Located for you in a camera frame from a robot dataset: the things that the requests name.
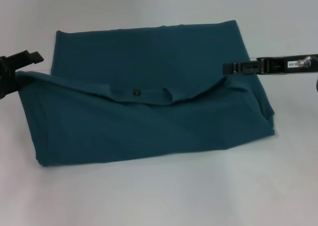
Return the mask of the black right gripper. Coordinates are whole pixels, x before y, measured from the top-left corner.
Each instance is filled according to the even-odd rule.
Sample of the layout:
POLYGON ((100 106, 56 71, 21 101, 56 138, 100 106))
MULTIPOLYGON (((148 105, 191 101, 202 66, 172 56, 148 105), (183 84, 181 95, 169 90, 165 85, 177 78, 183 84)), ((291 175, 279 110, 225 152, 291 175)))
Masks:
POLYGON ((257 61, 223 64, 223 75, 302 74, 318 72, 318 55, 263 57, 257 61))

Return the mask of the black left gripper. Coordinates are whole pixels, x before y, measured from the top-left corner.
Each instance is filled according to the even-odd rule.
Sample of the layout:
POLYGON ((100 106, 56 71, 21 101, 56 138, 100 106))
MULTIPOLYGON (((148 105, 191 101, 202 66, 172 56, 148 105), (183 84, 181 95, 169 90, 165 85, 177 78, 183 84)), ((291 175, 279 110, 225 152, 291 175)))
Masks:
POLYGON ((43 61, 43 57, 38 52, 26 51, 9 57, 2 56, 0 58, 0 98, 18 90, 15 77, 17 69, 43 61))

